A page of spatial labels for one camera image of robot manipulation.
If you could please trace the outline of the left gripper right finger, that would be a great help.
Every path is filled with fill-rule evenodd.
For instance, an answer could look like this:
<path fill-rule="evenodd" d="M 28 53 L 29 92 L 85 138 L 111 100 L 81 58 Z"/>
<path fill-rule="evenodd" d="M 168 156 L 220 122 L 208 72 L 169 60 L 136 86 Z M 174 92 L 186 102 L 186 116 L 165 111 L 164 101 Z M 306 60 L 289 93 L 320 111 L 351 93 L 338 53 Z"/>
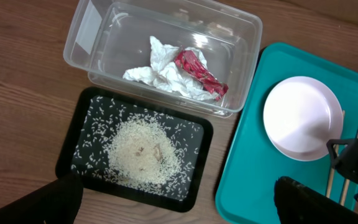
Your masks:
<path fill-rule="evenodd" d="M 275 182 L 274 204 L 282 224 L 358 224 L 358 214 L 290 177 Z"/>

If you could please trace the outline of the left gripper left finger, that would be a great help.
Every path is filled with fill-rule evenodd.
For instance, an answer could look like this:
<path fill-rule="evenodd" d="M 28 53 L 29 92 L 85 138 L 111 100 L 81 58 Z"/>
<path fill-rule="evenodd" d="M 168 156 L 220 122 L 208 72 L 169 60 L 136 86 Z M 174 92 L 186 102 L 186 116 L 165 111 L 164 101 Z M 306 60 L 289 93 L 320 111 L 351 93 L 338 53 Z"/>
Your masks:
<path fill-rule="evenodd" d="M 83 189 L 80 177 L 68 174 L 0 208 L 0 223 L 73 223 Z"/>

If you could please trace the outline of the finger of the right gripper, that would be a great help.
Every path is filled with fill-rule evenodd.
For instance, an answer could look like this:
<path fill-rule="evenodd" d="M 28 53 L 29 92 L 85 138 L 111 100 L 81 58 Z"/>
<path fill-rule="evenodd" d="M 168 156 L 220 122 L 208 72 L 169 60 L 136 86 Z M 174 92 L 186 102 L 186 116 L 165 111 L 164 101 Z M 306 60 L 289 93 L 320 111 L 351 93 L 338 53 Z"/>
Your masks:
<path fill-rule="evenodd" d="M 331 167 L 358 184 L 358 139 L 330 139 L 326 146 Z"/>

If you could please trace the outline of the large white plate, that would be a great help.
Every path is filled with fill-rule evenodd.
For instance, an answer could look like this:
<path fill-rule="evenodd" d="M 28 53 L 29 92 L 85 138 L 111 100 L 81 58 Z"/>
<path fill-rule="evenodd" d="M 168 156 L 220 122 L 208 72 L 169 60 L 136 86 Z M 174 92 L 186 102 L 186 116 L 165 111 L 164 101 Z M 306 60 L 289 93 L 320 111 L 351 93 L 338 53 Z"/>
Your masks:
<path fill-rule="evenodd" d="M 297 76 L 279 82 L 270 91 L 263 122 L 278 151 L 309 162 L 329 154 L 326 143 L 341 137 L 344 115 L 336 95 L 324 83 Z"/>

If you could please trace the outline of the pile of white rice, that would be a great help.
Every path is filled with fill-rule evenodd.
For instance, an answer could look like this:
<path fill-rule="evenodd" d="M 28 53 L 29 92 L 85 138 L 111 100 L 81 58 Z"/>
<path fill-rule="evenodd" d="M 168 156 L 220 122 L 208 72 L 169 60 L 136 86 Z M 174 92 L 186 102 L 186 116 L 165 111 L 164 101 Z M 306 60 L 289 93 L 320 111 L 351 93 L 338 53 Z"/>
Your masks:
<path fill-rule="evenodd" d="M 90 101 L 71 170 L 182 201 L 188 196 L 202 125 L 97 95 Z"/>

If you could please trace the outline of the white napkin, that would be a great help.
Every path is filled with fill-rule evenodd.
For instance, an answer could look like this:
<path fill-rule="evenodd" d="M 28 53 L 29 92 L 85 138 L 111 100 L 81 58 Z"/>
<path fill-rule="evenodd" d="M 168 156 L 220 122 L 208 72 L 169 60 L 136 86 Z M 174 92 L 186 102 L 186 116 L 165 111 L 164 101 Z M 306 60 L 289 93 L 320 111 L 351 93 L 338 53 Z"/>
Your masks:
<path fill-rule="evenodd" d="M 150 66 L 128 69 L 123 79 L 142 82 L 148 86 L 169 93 L 178 93 L 193 100 L 215 100 L 217 93 L 206 91 L 198 80 L 189 73 L 178 68 L 174 58 L 181 50 L 169 44 L 162 44 L 156 37 L 150 37 Z"/>

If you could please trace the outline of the red snack wrapper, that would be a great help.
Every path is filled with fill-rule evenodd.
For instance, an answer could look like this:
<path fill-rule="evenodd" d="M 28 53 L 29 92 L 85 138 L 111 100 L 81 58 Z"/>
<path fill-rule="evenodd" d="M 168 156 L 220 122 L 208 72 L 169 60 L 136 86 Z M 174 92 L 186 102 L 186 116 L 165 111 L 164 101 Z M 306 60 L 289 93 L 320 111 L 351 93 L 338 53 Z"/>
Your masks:
<path fill-rule="evenodd" d="M 175 57 L 174 62 L 178 67 L 198 80 L 206 91 L 215 95 L 216 101 L 219 101 L 227 93 L 228 86 L 216 79 L 192 50 L 181 49 Z"/>

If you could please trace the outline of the left wooden chopstick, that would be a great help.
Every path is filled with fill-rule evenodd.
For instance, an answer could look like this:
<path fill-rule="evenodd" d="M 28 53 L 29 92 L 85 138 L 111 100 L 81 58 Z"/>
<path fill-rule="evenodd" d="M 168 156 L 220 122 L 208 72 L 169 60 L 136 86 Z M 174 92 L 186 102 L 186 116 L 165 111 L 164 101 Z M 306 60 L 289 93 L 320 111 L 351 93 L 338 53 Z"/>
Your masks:
<path fill-rule="evenodd" d="M 344 120 L 344 117 L 345 117 L 345 113 L 346 113 L 346 112 L 343 110 L 343 111 L 342 111 L 343 120 Z M 339 145 L 334 145 L 334 150 L 335 150 L 335 153 L 338 154 L 338 152 L 339 152 Z M 335 169 L 330 168 L 330 171 L 329 171 L 329 179 L 328 179 L 328 186 L 327 186 L 327 189 L 326 189 L 326 197 L 327 197 L 327 198 L 330 198 L 330 196 L 331 196 L 331 191 L 332 191 L 333 181 L 334 181 L 334 174 L 335 174 Z"/>

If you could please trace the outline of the black plastic tray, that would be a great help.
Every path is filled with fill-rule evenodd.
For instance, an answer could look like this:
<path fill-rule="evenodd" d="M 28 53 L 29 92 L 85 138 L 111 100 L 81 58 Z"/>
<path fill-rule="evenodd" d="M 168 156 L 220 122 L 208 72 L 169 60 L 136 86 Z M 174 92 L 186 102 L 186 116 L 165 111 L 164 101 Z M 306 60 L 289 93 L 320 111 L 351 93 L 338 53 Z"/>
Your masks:
<path fill-rule="evenodd" d="M 120 125 L 134 118 L 158 123 L 175 146 L 180 171 L 164 184 L 140 183 L 112 169 L 108 149 Z M 213 126 L 204 118 L 90 87 L 79 97 L 55 173 L 61 178 L 74 172 L 87 189 L 187 212 L 195 204 L 212 137 Z"/>

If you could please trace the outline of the clear plastic bin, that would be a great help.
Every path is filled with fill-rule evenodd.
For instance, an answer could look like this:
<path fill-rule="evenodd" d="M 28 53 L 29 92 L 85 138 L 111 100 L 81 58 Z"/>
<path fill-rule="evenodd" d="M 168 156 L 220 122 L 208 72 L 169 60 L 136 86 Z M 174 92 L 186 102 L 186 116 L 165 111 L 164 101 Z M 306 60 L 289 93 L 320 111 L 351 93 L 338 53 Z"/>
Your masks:
<path fill-rule="evenodd" d="M 256 15 L 216 1 L 80 0 L 63 57 L 97 85 L 228 117 L 245 105 L 262 28 Z M 125 80 L 126 70 L 150 65 L 151 37 L 202 51 L 208 70 L 229 88 L 224 97 L 198 101 Z"/>

